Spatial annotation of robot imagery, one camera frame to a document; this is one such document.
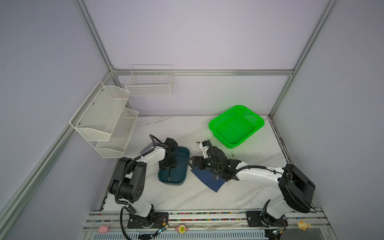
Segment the teal plastic utensil tray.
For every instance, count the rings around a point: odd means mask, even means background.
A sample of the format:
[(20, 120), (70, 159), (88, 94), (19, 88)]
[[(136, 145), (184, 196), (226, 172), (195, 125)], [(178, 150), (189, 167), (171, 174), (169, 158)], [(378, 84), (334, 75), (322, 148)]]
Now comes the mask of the teal plastic utensil tray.
[(184, 183), (187, 171), (188, 162), (190, 159), (190, 150), (186, 147), (178, 147), (175, 156), (177, 158), (177, 166), (172, 169), (171, 181), (167, 181), (169, 169), (158, 171), (158, 180), (166, 185), (180, 186)]

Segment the dark blue paper napkin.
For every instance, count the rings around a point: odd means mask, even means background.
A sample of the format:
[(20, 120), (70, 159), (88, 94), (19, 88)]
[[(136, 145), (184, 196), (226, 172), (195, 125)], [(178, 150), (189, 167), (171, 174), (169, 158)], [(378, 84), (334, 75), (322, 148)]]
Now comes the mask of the dark blue paper napkin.
[(221, 177), (216, 180), (214, 174), (209, 170), (198, 170), (194, 169), (191, 172), (209, 189), (217, 193), (219, 189), (226, 183)]

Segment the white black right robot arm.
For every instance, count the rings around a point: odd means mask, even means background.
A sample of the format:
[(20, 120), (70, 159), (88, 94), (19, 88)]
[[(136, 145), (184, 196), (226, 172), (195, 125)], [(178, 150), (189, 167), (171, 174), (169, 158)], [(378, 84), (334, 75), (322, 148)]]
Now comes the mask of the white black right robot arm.
[(252, 181), (279, 189), (281, 193), (273, 200), (267, 200), (260, 212), (260, 224), (272, 227), (290, 212), (310, 213), (316, 189), (315, 184), (295, 165), (265, 167), (250, 165), (240, 160), (229, 159), (209, 140), (200, 143), (202, 156), (189, 159), (189, 166), (195, 170), (210, 171), (213, 178), (225, 181)]

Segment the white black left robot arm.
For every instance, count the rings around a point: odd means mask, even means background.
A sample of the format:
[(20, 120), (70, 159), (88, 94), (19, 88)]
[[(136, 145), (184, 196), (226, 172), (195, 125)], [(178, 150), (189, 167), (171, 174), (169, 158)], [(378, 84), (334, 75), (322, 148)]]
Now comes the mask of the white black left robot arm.
[(108, 189), (115, 203), (129, 209), (133, 215), (146, 218), (152, 205), (143, 197), (147, 168), (158, 165), (170, 169), (177, 165), (175, 150), (152, 147), (134, 159), (121, 158), (114, 170)]

